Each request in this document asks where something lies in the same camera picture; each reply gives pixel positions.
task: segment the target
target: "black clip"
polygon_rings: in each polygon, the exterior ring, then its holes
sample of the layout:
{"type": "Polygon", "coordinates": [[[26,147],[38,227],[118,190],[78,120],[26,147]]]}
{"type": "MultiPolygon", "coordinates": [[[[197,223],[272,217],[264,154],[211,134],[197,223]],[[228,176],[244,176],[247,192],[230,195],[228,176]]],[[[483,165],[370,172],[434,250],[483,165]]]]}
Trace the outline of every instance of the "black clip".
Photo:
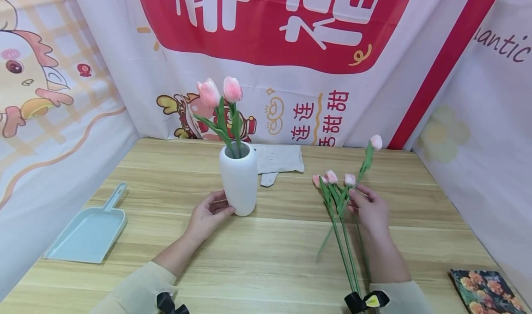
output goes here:
{"type": "Polygon", "coordinates": [[[347,305],[347,308],[351,311],[351,314],[361,313],[369,308],[380,308],[385,307],[390,299],[386,293],[375,290],[371,293],[368,293],[364,299],[361,299],[358,293],[350,293],[347,297],[344,298],[344,301],[347,305]]]}
{"type": "Polygon", "coordinates": [[[157,308],[164,314],[190,314],[188,308],[182,304],[178,309],[175,309],[174,300],[168,292],[159,293],[157,296],[157,308]]]}

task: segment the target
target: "red stripe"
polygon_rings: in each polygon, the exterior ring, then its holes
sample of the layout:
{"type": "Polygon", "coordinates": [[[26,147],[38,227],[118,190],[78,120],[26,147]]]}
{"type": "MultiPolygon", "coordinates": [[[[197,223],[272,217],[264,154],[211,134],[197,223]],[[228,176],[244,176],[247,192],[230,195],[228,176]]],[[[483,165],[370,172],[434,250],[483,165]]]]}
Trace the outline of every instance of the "red stripe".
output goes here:
{"type": "Polygon", "coordinates": [[[402,149],[495,0],[468,0],[417,91],[388,149],[402,149]]]}

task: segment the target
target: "hand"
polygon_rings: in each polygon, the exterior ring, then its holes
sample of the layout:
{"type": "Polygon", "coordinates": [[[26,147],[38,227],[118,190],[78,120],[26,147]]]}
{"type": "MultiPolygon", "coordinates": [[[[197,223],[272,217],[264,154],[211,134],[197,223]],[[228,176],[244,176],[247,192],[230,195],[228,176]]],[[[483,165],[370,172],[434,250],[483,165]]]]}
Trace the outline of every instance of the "hand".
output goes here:
{"type": "Polygon", "coordinates": [[[388,203],[370,188],[358,184],[358,191],[349,191],[351,200],[347,209],[360,218],[361,226],[372,236],[387,236],[389,234],[388,203]]]}
{"type": "Polygon", "coordinates": [[[213,192],[192,211],[185,236],[202,243],[234,212],[224,191],[213,192]]]}

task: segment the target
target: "fabric wall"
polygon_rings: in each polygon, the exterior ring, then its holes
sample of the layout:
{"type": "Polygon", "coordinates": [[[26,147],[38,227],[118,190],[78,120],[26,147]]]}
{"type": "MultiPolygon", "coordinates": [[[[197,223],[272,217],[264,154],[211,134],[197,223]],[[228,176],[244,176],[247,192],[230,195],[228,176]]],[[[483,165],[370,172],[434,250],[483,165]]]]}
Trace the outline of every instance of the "fabric wall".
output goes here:
{"type": "Polygon", "coordinates": [[[414,145],[532,303],[532,0],[497,0],[414,145]]]}
{"type": "Polygon", "coordinates": [[[0,301],[137,138],[76,0],[0,0],[0,301]]]}
{"type": "Polygon", "coordinates": [[[400,149],[493,0],[78,3],[141,135],[217,139],[196,82],[234,76],[243,140],[400,149]]]}

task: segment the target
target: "floral book cover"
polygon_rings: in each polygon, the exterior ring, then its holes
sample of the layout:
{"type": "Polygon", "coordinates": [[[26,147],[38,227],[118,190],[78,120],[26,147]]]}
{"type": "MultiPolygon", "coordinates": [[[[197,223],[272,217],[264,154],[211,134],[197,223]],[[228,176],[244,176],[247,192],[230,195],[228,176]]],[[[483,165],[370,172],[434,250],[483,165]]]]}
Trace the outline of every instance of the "floral book cover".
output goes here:
{"type": "Polygon", "coordinates": [[[451,276],[471,314],[526,314],[498,272],[451,269],[451,276]]]}

